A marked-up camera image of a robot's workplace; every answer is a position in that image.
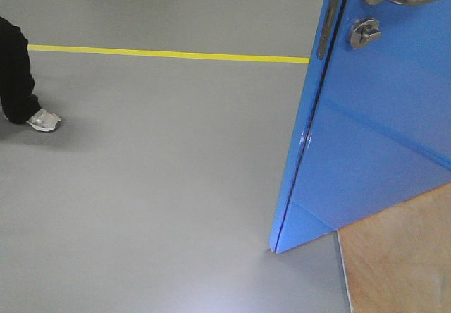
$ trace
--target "thumb turn lock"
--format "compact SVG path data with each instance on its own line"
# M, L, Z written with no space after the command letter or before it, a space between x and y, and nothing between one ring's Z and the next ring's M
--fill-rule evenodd
M379 22L374 18L365 18L354 23L350 31L350 44L353 49L361 49L381 38Z

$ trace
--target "leg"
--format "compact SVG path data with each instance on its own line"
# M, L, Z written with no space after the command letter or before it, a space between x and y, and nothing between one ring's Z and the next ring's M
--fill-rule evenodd
M0 17L0 95L5 116L21 124L41 106L32 94L35 81L30 72L28 41L19 27Z

